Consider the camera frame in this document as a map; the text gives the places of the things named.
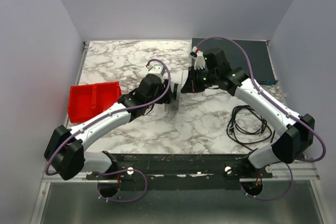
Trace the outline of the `white cable spool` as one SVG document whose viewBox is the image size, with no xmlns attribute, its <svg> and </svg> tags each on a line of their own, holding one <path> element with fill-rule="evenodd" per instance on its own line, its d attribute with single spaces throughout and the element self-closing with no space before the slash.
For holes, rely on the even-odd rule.
<svg viewBox="0 0 336 224">
<path fill-rule="evenodd" d="M 181 88 L 186 79 L 187 79 L 187 70 L 182 70 L 177 73 L 171 74 L 173 101 L 171 103 L 164 103 L 165 112 L 178 111 L 181 100 Z"/>
</svg>

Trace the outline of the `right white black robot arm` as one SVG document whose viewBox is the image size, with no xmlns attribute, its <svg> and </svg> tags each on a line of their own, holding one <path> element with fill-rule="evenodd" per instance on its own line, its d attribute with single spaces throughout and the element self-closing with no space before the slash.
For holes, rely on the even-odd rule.
<svg viewBox="0 0 336 224">
<path fill-rule="evenodd" d="M 232 69 L 220 49 L 201 52 L 197 47 L 191 51 L 195 61 L 188 69 L 182 93 L 199 93 L 218 86 L 240 99 L 261 115 L 273 128 L 279 139 L 253 151 L 247 159 L 254 168 L 283 162 L 291 164 L 313 142 L 313 134 L 307 127 L 314 126 L 312 116 L 301 116 L 272 97 L 255 79 L 242 69 Z"/>
</svg>

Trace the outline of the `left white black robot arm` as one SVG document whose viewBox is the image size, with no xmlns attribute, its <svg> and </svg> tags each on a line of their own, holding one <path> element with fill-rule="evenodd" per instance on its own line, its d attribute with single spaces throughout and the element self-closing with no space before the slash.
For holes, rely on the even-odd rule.
<svg viewBox="0 0 336 224">
<path fill-rule="evenodd" d="M 122 95 L 111 107 L 92 119 L 67 129 L 61 125 L 54 129 L 44 157 L 45 174 L 60 175 L 69 180 L 80 172 L 110 172 L 115 160 L 108 152 L 89 152 L 88 148 L 114 129 L 144 116 L 155 104 L 172 101 L 171 79 L 147 74 L 140 85 Z"/>
</svg>

